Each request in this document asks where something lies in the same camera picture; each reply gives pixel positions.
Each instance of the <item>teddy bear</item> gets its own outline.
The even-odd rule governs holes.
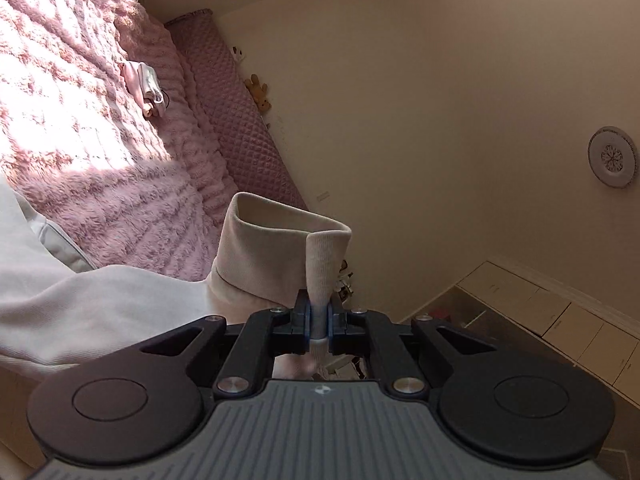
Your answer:
[[[251,79],[246,79],[244,82],[244,86],[247,87],[248,91],[251,92],[251,97],[254,98],[254,102],[260,110],[260,113],[263,114],[271,110],[271,103],[267,101],[267,84],[263,84],[260,86],[260,80],[258,76],[255,74],[251,74]]]

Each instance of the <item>fur blanket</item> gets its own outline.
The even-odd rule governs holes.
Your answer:
[[[150,121],[119,64],[156,69]],[[0,0],[0,170],[99,266],[203,279],[236,186],[169,33],[133,0]]]

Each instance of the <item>bed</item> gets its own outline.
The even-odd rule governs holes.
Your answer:
[[[124,60],[155,68],[164,118]],[[206,10],[165,28],[133,0],[0,0],[0,126],[0,171],[97,266],[202,280],[236,191],[305,208]],[[0,442],[29,466],[33,387],[0,369]]]

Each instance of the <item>stuffed animal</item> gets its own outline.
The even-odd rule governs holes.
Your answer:
[[[260,86],[260,80],[258,76],[255,74],[251,74],[251,79],[246,79],[244,82],[244,86],[247,87],[248,91],[251,92],[251,97],[254,98],[254,102],[260,110],[260,113],[263,114],[271,110],[271,103],[267,101],[267,84],[263,84]]]

